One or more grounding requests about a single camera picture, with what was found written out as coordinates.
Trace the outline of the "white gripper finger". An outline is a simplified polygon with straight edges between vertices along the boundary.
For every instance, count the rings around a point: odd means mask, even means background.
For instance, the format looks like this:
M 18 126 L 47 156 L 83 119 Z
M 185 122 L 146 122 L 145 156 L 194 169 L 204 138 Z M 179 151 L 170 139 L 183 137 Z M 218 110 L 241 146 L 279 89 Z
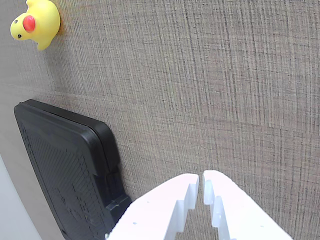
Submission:
M 217 170 L 203 172 L 203 202 L 220 240 L 291 240 L 245 191 Z
M 109 240 L 174 240 L 196 207 L 199 176 L 185 173 L 133 201 L 114 226 Z

